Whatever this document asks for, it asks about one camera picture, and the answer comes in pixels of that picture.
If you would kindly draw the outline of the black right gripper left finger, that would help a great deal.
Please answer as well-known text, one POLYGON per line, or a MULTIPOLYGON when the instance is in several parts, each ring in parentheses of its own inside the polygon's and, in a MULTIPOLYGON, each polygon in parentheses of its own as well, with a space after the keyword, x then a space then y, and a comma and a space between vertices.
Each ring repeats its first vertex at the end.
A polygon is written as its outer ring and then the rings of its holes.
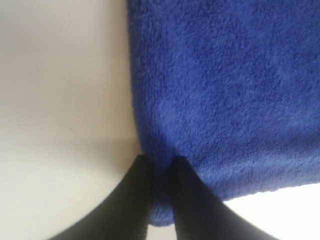
POLYGON ((152 208, 153 162, 138 155, 111 194, 55 240, 144 240, 152 208))

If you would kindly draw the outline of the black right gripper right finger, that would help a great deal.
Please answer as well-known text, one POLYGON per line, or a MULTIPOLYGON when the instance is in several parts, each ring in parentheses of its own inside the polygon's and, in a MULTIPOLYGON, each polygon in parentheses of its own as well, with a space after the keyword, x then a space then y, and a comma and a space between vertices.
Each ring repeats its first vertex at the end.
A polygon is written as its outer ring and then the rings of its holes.
POLYGON ((273 237, 228 208, 202 182, 188 160, 169 168, 170 197, 179 240, 271 240, 273 237))

